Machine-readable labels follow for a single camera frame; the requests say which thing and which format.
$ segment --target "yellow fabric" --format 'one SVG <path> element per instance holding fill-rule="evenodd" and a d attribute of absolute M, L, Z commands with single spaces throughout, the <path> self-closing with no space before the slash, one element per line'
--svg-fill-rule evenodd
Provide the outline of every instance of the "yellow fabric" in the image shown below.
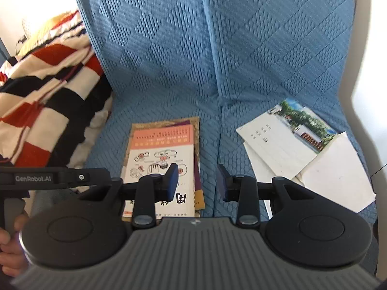
<path fill-rule="evenodd" d="M 23 46 L 21 47 L 18 55 L 19 56 L 25 56 L 28 52 L 30 52 L 32 49 L 34 49 L 36 46 L 40 44 L 40 41 L 42 38 L 56 25 L 58 24 L 63 18 L 70 15 L 73 12 L 65 12 L 60 15 L 57 15 L 48 21 L 46 21 L 40 29 L 35 32 L 34 35 L 31 36 L 30 39 L 26 40 L 24 42 Z"/>

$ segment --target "striped blanket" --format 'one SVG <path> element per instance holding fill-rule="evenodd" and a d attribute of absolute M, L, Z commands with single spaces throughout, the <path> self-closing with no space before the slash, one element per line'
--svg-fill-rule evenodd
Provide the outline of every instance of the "striped blanket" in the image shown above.
<path fill-rule="evenodd" d="M 0 68 L 0 165 L 84 164 L 112 107 L 112 89 L 79 12 Z"/>

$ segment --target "white logo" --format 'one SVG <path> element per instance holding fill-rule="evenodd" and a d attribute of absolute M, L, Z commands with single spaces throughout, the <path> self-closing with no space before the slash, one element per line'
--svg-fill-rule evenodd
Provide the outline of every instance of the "white logo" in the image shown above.
<path fill-rule="evenodd" d="M 51 177 L 19 177 L 15 178 L 16 182 L 51 182 Z"/>

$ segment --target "gray ribbed panel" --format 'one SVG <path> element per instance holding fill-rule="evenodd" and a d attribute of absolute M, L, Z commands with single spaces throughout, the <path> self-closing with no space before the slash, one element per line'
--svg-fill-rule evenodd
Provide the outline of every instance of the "gray ribbed panel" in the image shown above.
<path fill-rule="evenodd" d="M 273 254 L 260 234 L 227 218 L 164 218 L 136 231 L 121 252 L 91 268 L 30 268 L 14 284 L 20 290 L 365 290 L 379 282 L 359 266 L 314 271 Z"/>

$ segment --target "black circular disc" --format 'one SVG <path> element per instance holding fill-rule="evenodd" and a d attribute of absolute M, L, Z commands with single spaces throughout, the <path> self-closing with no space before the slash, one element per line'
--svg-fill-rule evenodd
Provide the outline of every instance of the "black circular disc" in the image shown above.
<path fill-rule="evenodd" d="M 326 199 L 289 205 L 266 225 L 266 238 L 281 257 L 315 268 L 334 268 L 365 256 L 372 234 L 363 218 Z"/>
<path fill-rule="evenodd" d="M 34 264 L 60 269 L 98 264 L 125 240 L 120 217 L 93 201 L 63 202 L 36 215 L 21 231 L 22 247 Z"/>

